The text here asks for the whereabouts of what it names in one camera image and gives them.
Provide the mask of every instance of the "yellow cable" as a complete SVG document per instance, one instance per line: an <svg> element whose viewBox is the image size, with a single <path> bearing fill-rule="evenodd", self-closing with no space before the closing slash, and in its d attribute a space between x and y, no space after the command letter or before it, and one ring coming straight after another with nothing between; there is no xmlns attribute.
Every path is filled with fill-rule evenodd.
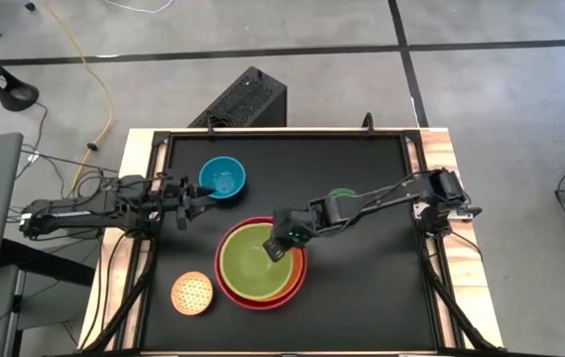
<svg viewBox="0 0 565 357"><path fill-rule="evenodd" d="M111 125L113 124L113 112L115 111L115 105L113 104L113 98L111 98L111 94L108 92L108 89L106 88L106 85L104 84L102 79L100 79L100 77L93 71L93 69L91 69L91 67L86 62L86 59L84 58L84 53L82 52L80 45L75 40L75 37L71 34L70 29L64 24L64 22L60 19L60 17L52 9L52 6L51 6L49 0L43 0L43 3L45 4L45 8L47 9L47 11L50 14L52 14L52 16L56 19L57 23L60 25L62 30L66 33L66 36L71 40L71 42L75 46L75 49L77 50L77 53L80 55L80 59L82 60L82 64L84 64L84 67L86 68L86 70L100 83L100 85L102 86L102 89L104 90L104 95L106 95L106 98L108 99L108 122L106 122L106 125L102 129L102 132L100 133L100 135L98 135L97 138L95 140L93 140L93 144L97 145L100 142L100 140L102 140L102 137L104 137L104 135L106 135L108 130L111 128ZM84 158L82 159L81 162L83 164L86 164L86 162L88 161L88 159L90 157L91 157L91 150L87 150L86 154L84 154ZM77 186L77 180L79 179L80 175L82 175L83 169L84 169L83 166L80 166L77 169L77 173L75 173L75 178L73 178L73 183L71 184L71 192L70 193L73 193L75 191L75 188Z"/></svg>

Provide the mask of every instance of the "blue bowl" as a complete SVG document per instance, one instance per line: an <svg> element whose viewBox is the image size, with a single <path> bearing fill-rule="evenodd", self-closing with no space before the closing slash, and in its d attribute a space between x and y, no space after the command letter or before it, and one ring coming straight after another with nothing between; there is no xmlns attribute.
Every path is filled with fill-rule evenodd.
<svg viewBox="0 0 565 357"><path fill-rule="evenodd" d="M230 157L216 157L203 165L199 172L199 184L216 189L210 197L230 198L245 185L247 175L238 160Z"/></svg>

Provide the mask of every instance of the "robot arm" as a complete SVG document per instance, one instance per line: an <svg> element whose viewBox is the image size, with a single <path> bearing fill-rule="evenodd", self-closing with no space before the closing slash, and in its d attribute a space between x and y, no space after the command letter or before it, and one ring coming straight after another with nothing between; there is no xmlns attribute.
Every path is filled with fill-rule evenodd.
<svg viewBox="0 0 565 357"><path fill-rule="evenodd" d="M358 195L324 196L308 201L303 211L274 212L272 237L263 247L272 261L292 247L303 248L312 238L331 236L355 224L362 216L402 203L424 202L423 229L432 235L450 233L448 214L460 209L473 216L480 208L468 208L468 197L454 172L445 169L414 174L393 185Z"/></svg>
<svg viewBox="0 0 565 357"><path fill-rule="evenodd" d="M214 205L214 192L182 178L167 179L161 190L150 191L151 181L141 176L109 179L95 193L80 198L38 199L25 207L19 230L27 237L49 234L61 228L108 228L149 232L167 211L177 212L177 228Z"/></svg>

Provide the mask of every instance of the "red bowl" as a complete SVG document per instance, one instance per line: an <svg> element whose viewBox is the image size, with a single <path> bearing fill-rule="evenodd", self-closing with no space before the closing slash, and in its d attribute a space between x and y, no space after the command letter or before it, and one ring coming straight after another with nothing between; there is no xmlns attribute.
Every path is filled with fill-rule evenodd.
<svg viewBox="0 0 565 357"><path fill-rule="evenodd" d="M242 222L239 222L234 227L230 228L230 230L228 230L225 233L225 236L223 237L218 247L216 248L216 254L214 255L214 275L216 276L216 282L219 284L219 287L221 287L221 290L223 291L225 296L230 298L231 301L248 309L268 310L283 305L287 301L291 300L291 298L293 298L293 296L300 290L302 283L304 283L304 278L306 277L306 268L307 268L306 253L304 252L304 250L302 250L302 259L304 260L303 262L304 264L302 265L302 273L300 273L300 278L298 279L298 282L295 284L293 289L291 289L291 291L289 291L289 293L287 293L285 296L273 299L271 301L254 301L234 294L234 292L230 290L230 288L225 284L225 282L223 282L223 277L221 276L221 270L219 267L221 247L223 246L223 243L225 242L227 237L229 237L232 232L241 228L244 225L254 224L254 223L274 223L274 220L271 217L253 217L246 219Z"/></svg>

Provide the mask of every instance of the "stacked bowls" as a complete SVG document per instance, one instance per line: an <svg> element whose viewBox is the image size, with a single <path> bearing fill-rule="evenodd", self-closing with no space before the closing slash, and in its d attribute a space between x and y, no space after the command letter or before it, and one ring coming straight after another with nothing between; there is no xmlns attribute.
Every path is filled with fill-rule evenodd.
<svg viewBox="0 0 565 357"><path fill-rule="evenodd" d="M216 249L214 274L223 293L255 310L279 307L299 291L306 276L306 254L293 248L278 262L263 243L273 229L271 217L254 217L232 227Z"/></svg>

